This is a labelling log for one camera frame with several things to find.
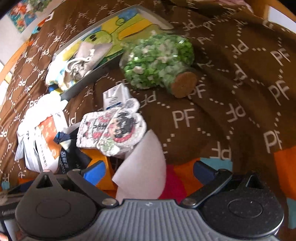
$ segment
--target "brown blanket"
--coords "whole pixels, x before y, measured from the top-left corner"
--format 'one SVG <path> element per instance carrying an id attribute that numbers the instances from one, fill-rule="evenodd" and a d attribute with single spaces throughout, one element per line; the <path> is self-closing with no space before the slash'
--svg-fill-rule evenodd
<path id="1" fill-rule="evenodd" d="M 286 198 L 296 200 L 295 34 L 251 14 L 244 6 L 185 0 L 70 0 L 32 36 L 18 61 L 0 114 L 0 171 L 3 181 L 36 176 L 24 160 L 14 161 L 16 131 L 28 108 L 46 93 L 44 79 L 52 55 L 63 43 L 109 14 L 133 4 L 155 11 L 188 37 L 199 76 L 187 98 L 165 89 L 133 90 L 141 113 L 163 143 L 169 164 L 194 158 L 231 160 L 233 172 L 256 170 L 285 208 L 281 240 L 296 240 L 288 229 Z M 102 107 L 102 92 L 125 82 L 119 68 L 89 85 L 64 110 L 70 124 Z"/>

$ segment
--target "orange object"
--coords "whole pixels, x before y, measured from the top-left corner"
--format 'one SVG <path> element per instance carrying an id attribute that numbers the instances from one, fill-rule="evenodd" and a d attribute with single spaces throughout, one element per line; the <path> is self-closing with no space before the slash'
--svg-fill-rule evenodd
<path id="1" fill-rule="evenodd" d="M 32 46 L 34 42 L 35 42 L 34 40 L 30 41 L 30 42 L 28 43 L 28 46 Z"/>
<path id="2" fill-rule="evenodd" d="M 38 26 L 38 27 L 42 27 L 43 24 L 45 23 L 45 20 L 46 20 L 46 19 L 47 19 L 47 18 L 43 19 L 40 23 L 37 24 L 37 26 Z"/>
<path id="3" fill-rule="evenodd" d="M 102 191 L 111 191 L 111 192 L 106 192 L 107 194 L 113 193 L 112 191 L 115 192 L 116 195 L 116 190 L 117 186 L 116 184 L 112 181 L 112 177 L 114 175 L 114 171 L 111 167 L 111 163 L 109 159 L 104 156 L 99 150 L 97 149 L 81 149 L 83 153 L 88 155 L 92 160 L 89 163 L 88 167 L 91 165 L 95 164 L 96 162 L 102 160 L 105 163 L 106 166 L 106 174 L 105 176 L 99 181 L 99 183 L 96 185 L 96 187 Z"/>
<path id="4" fill-rule="evenodd" d="M 24 25 L 25 25 L 25 21 L 22 20 L 22 19 L 19 19 L 19 20 L 17 21 L 17 24 L 18 24 L 18 26 L 24 26 Z"/>
<path id="5" fill-rule="evenodd" d="M 286 197 L 296 200 L 296 146 L 274 153 L 279 184 Z"/>
<path id="6" fill-rule="evenodd" d="M 183 165 L 174 166 L 174 171 L 182 181 L 187 192 L 187 196 L 203 187 L 203 184 L 193 174 L 193 165 L 199 160 L 200 159 L 197 158 Z"/>
<path id="7" fill-rule="evenodd" d="M 280 1 L 278 0 L 245 0 L 249 5 L 251 5 L 254 14 L 263 18 L 268 19 L 269 7 L 273 7 L 281 13 L 285 14 L 288 18 L 296 21 L 296 16 L 287 9 Z"/>
<path id="8" fill-rule="evenodd" d="M 0 84 L 5 79 L 8 72 L 11 70 L 11 68 L 14 66 L 14 64 L 17 62 L 19 57 L 22 55 L 22 53 L 26 50 L 27 46 L 29 44 L 29 40 L 27 40 L 15 53 L 14 55 L 9 59 L 9 61 L 4 65 L 4 68 L 0 72 Z"/>
<path id="9" fill-rule="evenodd" d="M 18 10 L 19 10 L 20 13 L 22 13 L 22 14 L 26 14 L 26 12 L 27 12 L 27 7 L 26 7 L 26 5 L 24 5 L 24 4 L 22 4 L 22 3 L 19 3 L 19 4 L 18 4 Z"/>
<path id="10" fill-rule="evenodd" d="M 34 178 L 18 178 L 19 185 L 30 182 L 30 181 L 34 181 Z"/>
<path id="11" fill-rule="evenodd" d="M 131 34 L 137 33 L 147 26 L 151 25 L 152 23 L 147 19 L 142 19 L 139 22 L 123 29 L 121 32 L 118 33 L 118 39 L 122 40 L 124 37 L 127 37 Z"/>
<path id="12" fill-rule="evenodd" d="M 48 117 L 45 121 L 42 121 L 38 127 L 40 128 L 41 133 L 47 143 L 46 148 L 50 149 L 54 159 L 58 158 L 62 147 L 54 142 L 54 138 L 57 135 L 57 129 L 54 124 L 53 117 Z"/>

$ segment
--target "black mount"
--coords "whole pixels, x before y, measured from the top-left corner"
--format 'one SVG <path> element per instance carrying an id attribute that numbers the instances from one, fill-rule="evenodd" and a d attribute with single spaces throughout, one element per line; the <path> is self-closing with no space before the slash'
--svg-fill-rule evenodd
<path id="1" fill-rule="evenodd" d="M 114 232 L 114 236 L 120 235 L 117 226 L 124 225 L 125 232 L 139 229 L 139 225 L 133 226 L 133 218 L 129 216 L 141 217 L 141 213 L 145 215 L 143 208 L 150 206 L 168 212 L 168 216 L 164 215 L 164 219 L 168 218 L 163 220 L 165 223 L 180 218 L 174 216 L 175 213 L 193 212 L 197 219 L 201 215 L 203 222 L 219 234 L 235 239 L 274 235 L 283 222 L 279 202 L 256 173 L 233 176 L 228 170 L 209 168 L 215 178 L 179 206 L 168 200 L 126 200 L 119 205 L 117 200 L 83 178 L 87 170 L 74 169 L 66 175 L 53 175 L 45 170 L 37 177 L 15 211 L 17 223 L 27 235 L 25 240 L 64 240 L 75 236 L 81 240 L 81 235 L 90 230 L 97 230 L 94 240 L 109 240 L 107 234 L 104 236 L 106 229 L 94 227 L 111 225 L 110 232 Z M 107 220 L 112 220 L 112 224 L 106 224 Z"/>

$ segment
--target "shoelace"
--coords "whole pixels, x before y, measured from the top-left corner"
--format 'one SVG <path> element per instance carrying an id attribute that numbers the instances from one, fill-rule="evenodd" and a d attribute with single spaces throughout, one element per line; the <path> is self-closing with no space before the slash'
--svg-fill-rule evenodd
<path id="1" fill-rule="evenodd" d="M 65 68 L 65 71 L 70 73 L 72 78 L 75 78 L 76 75 L 79 73 L 79 71 L 82 68 L 84 68 L 83 65 L 85 63 L 88 63 L 88 62 L 91 61 L 91 59 L 92 59 L 92 57 L 94 55 L 94 51 L 95 51 L 94 49 L 90 49 L 90 54 L 89 54 L 89 56 L 87 58 L 80 57 L 80 58 L 74 58 L 74 59 L 68 61 L 67 65 L 66 65 L 66 68 Z"/>

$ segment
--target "white paper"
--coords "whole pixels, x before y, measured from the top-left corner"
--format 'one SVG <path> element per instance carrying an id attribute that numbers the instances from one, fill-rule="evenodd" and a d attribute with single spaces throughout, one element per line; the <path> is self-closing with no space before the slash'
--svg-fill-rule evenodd
<path id="1" fill-rule="evenodd" d="M 56 171 L 58 158 L 55 160 L 51 153 L 47 155 L 46 152 L 42 154 L 42 158 L 40 157 L 41 150 L 46 148 L 46 141 L 45 139 L 40 140 L 41 130 L 38 125 L 53 116 L 57 132 L 62 131 L 68 126 L 63 112 L 67 104 L 68 101 L 61 101 L 61 96 L 58 93 L 51 92 L 42 96 L 32 108 L 26 111 L 25 117 L 17 129 L 19 145 L 15 153 L 15 161 L 25 158 L 26 167 L 34 172 L 42 172 L 44 169 L 40 163 L 42 161 L 48 163 L 49 168 L 46 169 Z"/>
<path id="2" fill-rule="evenodd" d="M 122 107 L 130 98 L 131 94 L 123 83 L 116 85 L 103 93 L 104 110 Z"/>
<path id="3" fill-rule="evenodd" d="M 166 180 L 162 145 L 149 130 L 112 178 L 118 185 L 116 199 L 157 199 Z"/>

